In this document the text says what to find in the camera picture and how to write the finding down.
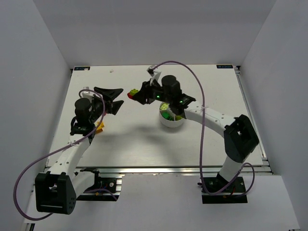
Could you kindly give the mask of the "lime green lego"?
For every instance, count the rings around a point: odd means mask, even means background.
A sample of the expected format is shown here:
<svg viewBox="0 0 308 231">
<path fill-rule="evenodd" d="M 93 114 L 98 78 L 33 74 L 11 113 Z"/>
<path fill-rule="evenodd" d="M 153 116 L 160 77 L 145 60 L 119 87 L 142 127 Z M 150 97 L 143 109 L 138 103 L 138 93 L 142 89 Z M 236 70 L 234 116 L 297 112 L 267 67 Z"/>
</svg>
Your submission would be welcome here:
<svg viewBox="0 0 308 231">
<path fill-rule="evenodd" d="M 181 116 L 179 116 L 179 115 L 175 116 L 175 120 L 176 120 L 176 121 L 181 120 L 181 119 L 182 119 Z"/>
<path fill-rule="evenodd" d="M 137 90 L 137 89 L 132 89 L 129 93 L 130 93 L 130 95 L 135 95 L 137 92 L 139 92 L 139 90 Z"/>
</svg>

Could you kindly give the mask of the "pale green curved lego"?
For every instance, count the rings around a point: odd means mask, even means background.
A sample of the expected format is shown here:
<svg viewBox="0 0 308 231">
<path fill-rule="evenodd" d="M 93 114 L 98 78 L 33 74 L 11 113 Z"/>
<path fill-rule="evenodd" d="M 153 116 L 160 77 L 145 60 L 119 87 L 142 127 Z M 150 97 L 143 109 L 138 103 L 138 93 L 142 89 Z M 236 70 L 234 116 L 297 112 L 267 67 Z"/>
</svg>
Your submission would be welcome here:
<svg viewBox="0 0 308 231">
<path fill-rule="evenodd" d="M 160 110 L 167 110 L 168 109 L 168 103 L 162 103 L 160 105 Z"/>
</svg>

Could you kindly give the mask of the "dark green lego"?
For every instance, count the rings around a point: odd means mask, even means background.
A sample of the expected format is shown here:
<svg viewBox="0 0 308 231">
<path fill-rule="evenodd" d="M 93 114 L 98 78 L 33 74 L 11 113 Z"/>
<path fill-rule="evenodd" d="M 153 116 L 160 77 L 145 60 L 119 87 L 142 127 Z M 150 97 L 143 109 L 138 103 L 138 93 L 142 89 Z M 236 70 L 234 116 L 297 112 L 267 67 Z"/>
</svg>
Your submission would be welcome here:
<svg viewBox="0 0 308 231">
<path fill-rule="evenodd" d="M 174 117 L 172 117 L 168 112 L 162 112 L 161 116 L 165 119 L 165 120 L 169 120 L 169 121 L 173 121 Z"/>
</svg>

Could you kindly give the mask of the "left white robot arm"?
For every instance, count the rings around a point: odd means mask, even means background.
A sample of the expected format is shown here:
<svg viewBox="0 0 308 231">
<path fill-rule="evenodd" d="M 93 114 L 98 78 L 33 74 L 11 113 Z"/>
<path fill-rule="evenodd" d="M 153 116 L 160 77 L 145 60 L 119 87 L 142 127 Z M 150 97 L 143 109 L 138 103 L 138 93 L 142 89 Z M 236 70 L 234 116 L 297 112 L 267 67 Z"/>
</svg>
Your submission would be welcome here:
<svg viewBox="0 0 308 231">
<path fill-rule="evenodd" d="M 82 90 L 75 102 L 75 116 L 71 120 L 68 148 L 57 161 L 35 178 L 36 209 L 38 212 L 69 215 L 76 201 L 84 193 L 107 191 L 100 172 L 95 168 L 76 167 L 90 147 L 97 127 L 106 114 L 116 115 L 123 100 L 116 98 L 123 89 Z"/>
</svg>

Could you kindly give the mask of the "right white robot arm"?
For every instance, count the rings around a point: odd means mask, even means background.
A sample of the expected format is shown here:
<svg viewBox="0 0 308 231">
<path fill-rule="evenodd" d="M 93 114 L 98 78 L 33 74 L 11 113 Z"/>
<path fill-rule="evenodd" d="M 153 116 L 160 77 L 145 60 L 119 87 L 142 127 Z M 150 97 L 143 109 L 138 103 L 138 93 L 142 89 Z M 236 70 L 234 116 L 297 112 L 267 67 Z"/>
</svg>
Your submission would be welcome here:
<svg viewBox="0 0 308 231">
<path fill-rule="evenodd" d="M 204 124 L 219 134 L 224 139 L 227 157 L 217 178 L 222 185 L 231 182 L 259 144 L 249 117 L 233 117 L 204 107 L 195 98 L 182 92 L 180 83 L 173 75 L 164 76 L 161 84 L 158 83 L 158 79 L 158 74 L 153 75 L 149 81 L 142 83 L 140 90 L 131 90 L 128 97 L 141 104 L 151 104 L 154 101 L 167 103 L 173 114 Z"/>
</svg>

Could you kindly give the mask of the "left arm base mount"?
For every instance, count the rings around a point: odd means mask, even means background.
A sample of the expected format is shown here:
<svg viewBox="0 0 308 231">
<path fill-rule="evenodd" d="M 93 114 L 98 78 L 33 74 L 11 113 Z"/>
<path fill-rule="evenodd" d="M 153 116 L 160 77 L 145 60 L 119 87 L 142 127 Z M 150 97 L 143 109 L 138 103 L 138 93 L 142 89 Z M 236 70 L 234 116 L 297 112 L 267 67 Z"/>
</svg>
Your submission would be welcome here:
<svg viewBox="0 0 308 231">
<path fill-rule="evenodd" d="M 82 168 L 81 172 L 94 174 L 94 184 L 77 198 L 78 201 L 116 201 L 119 198 L 119 191 L 116 189 L 118 178 L 105 177 L 97 168 Z"/>
</svg>

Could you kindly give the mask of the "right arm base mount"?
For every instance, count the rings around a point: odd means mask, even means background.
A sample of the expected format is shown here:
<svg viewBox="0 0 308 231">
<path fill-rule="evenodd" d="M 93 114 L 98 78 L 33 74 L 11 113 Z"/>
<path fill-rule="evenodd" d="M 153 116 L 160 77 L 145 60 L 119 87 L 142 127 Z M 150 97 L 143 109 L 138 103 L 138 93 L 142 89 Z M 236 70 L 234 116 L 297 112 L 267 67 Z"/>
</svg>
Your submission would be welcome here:
<svg viewBox="0 0 308 231">
<path fill-rule="evenodd" d="M 210 193 L 215 193 L 222 188 L 216 177 L 205 177 L 205 185 Z M 202 204 L 247 204 L 247 196 L 241 195 L 246 192 L 243 177 L 237 177 L 235 181 L 224 191 L 209 195 L 202 187 L 202 183 L 198 183 L 202 192 Z"/>
</svg>

